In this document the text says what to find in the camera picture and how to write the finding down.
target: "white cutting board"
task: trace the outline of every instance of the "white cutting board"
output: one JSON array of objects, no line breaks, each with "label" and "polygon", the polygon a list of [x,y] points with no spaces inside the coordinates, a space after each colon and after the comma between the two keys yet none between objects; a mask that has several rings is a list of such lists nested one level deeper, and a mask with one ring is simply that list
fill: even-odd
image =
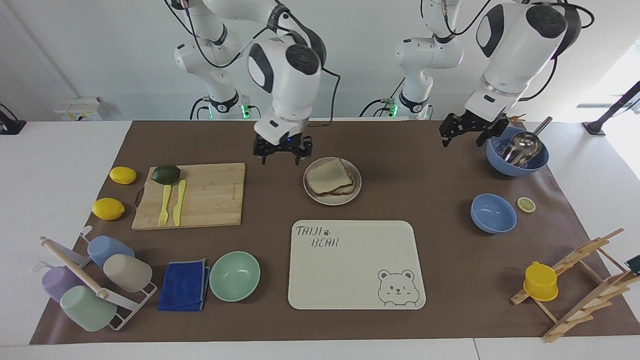
[{"label": "white cutting board", "polygon": [[300,220],[293,225],[292,307],[405,310],[425,302],[408,222]]}]

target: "brown tablecloth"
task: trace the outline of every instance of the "brown tablecloth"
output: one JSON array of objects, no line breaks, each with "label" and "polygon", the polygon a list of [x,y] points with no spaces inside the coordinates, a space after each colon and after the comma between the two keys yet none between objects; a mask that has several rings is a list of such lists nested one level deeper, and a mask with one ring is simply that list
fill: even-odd
[{"label": "brown tablecloth", "polygon": [[[207,258],[211,266],[233,250],[245,250],[259,260],[260,284],[238,303],[218,300],[207,289],[199,313],[158,311],[157,293],[119,332],[85,332],[51,300],[31,343],[542,336],[551,321],[533,301],[514,306],[509,298],[522,288],[531,261],[553,265],[589,238],[549,169],[518,179],[503,176],[489,165],[484,149],[474,145],[474,134],[460,136],[444,149],[439,125],[337,122],[312,127],[305,134],[314,137],[314,155],[296,167],[293,156],[284,153],[270,156],[262,166],[252,156],[251,122],[134,122],[114,166],[136,169],[138,180],[123,186],[107,178],[99,194],[120,199],[127,211],[114,222],[91,215],[91,236],[106,234],[130,246],[137,258],[152,266],[152,281],[158,286],[171,261]],[[305,193],[305,167],[324,156],[341,156],[360,170],[362,191],[349,204],[323,206]],[[247,165],[240,226],[131,230],[134,198],[149,167],[233,162]],[[530,197],[538,210],[530,215],[517,210],[514,230],[488,235],[469,215],[471,200],[486,192],[512,204],[521,196]],[[426,305],[417,311],[293,309],[287,301],[290,234],[293,223],[301,219],[409,222],[415,231]],[[611,230],[621,226],[611,224]],[[84,253],[86,246],[79,241],[75,249]],[[608,275],[598,257],[590,256],[587,263],[600,276]],[[86,269],[99,283],[113,286],[94,264]],[[572,268],[560,276],[560,295],[547,306],[560,317],[595,286],[585,271]],[[626,302],[621,297],[613,302],[568,334],[640,334]]]}]

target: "bear face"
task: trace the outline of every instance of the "bear face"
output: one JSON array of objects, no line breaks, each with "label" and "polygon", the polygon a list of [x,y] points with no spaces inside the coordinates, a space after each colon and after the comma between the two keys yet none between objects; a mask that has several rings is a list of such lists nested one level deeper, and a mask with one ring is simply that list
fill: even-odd
[{"label": "bear face", "polygon": [[415,306],[420,299],[418,288],[413,283],[414,275],[411,270],[405,270],[401,274],[380,270],[378,279],[380,280],[378,297],[385,306],[406,306],[407,304]]}]

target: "lime half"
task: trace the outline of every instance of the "lime half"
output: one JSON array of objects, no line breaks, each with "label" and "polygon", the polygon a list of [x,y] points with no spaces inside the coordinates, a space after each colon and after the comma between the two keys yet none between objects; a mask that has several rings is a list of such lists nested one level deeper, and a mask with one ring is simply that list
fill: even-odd
[{"label": "lime half", "polygon": [[518,199],[518,207],[520,208],[520,210],[526,212],[526,213],[532,213],[534,211],[536,211],[536,203],[533,202],[533,200],[531,200],[528,197],[521,197]]}]

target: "knife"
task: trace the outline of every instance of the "knife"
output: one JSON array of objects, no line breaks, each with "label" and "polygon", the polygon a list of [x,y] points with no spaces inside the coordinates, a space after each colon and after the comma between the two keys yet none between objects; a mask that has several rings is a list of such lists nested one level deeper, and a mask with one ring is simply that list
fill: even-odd
[{"label": "knife", "polygon": [[173,223],[176,226],[180,226],[180,213],[182,212],[182,200],[184,199],[184,190],[187,187],[187,181],[185,179],[180,180],[178,184],[178,203],[173,208]]}]

